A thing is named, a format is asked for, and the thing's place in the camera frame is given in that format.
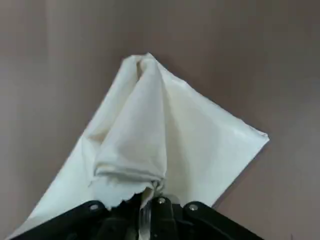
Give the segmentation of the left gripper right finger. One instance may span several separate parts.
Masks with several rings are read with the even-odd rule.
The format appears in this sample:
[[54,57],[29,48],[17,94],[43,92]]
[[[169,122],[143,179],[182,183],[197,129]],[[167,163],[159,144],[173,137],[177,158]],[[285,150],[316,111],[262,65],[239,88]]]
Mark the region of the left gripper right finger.
[[262,240],[262,238],[206,204],[185,206],[160,196],[151,202],[151,240]]

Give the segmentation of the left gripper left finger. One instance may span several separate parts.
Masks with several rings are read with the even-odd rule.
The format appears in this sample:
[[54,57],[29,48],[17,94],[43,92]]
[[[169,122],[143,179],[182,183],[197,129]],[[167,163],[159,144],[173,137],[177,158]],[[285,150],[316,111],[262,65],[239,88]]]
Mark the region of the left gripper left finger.
[[137,240],[141,197],[133,196],[108,210],[98,200],[87,201],[11,240]]

